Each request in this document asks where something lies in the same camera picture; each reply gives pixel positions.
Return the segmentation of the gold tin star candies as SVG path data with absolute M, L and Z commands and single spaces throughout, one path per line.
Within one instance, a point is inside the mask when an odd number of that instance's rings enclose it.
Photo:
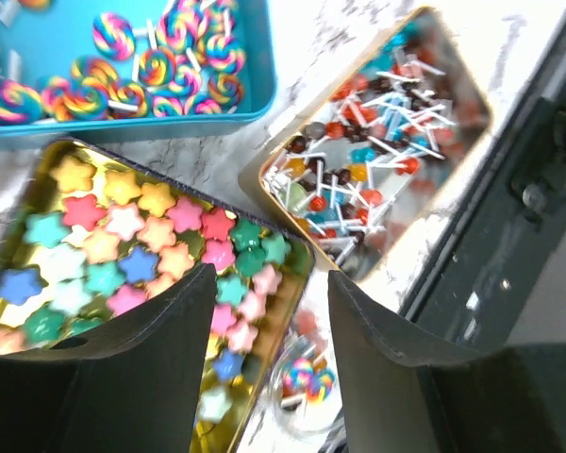
M 49 143 L 0 239 L 0 356 L 48 349 L 212 265 L 215 301 L 190 447 L 233 452 L 283 343 L 308 244 L 77 140 Z

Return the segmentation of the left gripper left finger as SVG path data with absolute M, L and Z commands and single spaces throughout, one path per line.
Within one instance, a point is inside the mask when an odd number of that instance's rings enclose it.
M 48 349 L 0 356 L 0 452 L 185 452 L 215 301 L 200 265 Z

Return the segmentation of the gold tin round lollipops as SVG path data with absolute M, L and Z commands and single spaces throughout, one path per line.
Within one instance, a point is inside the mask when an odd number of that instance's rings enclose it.
M 241 187 L 328 265 L 363 282 L 490 122 L 448 26 L 423 6 L 381 32 L 242 171 Z

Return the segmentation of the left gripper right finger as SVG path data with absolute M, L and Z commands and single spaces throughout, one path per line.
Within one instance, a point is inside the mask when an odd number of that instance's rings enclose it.
M 566 343 L 453 344 L 328 275 L 351 452 L 566 452 Z

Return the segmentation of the clear glass bowl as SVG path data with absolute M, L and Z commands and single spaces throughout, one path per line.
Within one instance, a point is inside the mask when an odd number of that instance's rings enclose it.
M 294 440 L 314 443 L 343 426 L 341 390 L 331 334 L 316 315 L 299 310 L 290 342 L 268 387 L 274 420 Z

